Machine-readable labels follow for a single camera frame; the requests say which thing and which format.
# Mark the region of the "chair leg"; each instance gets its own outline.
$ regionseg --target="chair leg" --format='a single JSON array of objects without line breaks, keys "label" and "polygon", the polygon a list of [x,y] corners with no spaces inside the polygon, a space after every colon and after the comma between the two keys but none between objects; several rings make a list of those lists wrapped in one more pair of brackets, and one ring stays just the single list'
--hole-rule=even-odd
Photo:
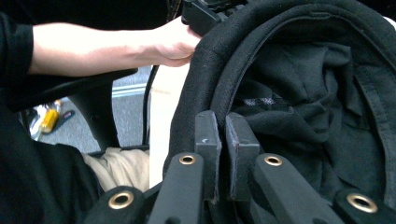
[{"label": "chair leg", "polygon": [[112,85],[113,83],[110,82],[69,96],[87,121],[102,151],[107,147],[120,147],[113,117]]}]

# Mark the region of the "white surface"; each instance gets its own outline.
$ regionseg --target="white surface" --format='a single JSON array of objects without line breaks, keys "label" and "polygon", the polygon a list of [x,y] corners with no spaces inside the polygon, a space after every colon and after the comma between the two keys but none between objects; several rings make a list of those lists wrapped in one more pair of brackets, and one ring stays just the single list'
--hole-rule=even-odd
[{"label": "white surface", "polygon": [[149,186],[163,180],[163,162],[169,151],[169,133],[181,89],[190,65],[160,66],[151,87]]}]

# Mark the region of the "hand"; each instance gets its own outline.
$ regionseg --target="hand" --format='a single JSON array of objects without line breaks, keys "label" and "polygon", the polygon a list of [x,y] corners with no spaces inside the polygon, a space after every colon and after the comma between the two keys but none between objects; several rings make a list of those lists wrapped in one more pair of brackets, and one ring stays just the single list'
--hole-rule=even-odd
[{"label": "hand", "polygon": [[181,18],[152,30],[152,35],[155,39],[153,46],[159,53],[158,64],[172,67],[189,63],[201,40],[198,34],[181,22]]}]

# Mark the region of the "black chair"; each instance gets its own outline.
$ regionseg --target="black chair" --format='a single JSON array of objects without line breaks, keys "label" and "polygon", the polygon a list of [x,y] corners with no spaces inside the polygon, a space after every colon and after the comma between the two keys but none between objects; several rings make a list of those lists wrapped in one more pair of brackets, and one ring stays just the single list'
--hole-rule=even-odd
[{"label": "black chair", "polygon": [[87,121],[102,151],[120,147],[111,104],[112,85],[114,80],[136,72],[137,68],[92,77],[30,76],[19,87],[7,89],[7,106],[23,114],[35,105],[67,96]]}]

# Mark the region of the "forearm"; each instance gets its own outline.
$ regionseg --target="forearm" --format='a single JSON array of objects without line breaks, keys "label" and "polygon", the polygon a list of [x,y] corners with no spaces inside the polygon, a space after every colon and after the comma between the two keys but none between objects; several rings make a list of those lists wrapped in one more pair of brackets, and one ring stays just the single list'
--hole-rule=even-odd
[{"label": "forearm", "polygon": [[151,33],[99,31],[66,23],[38,25],[29,73],[80,77],[149,65],[156,56]]}]

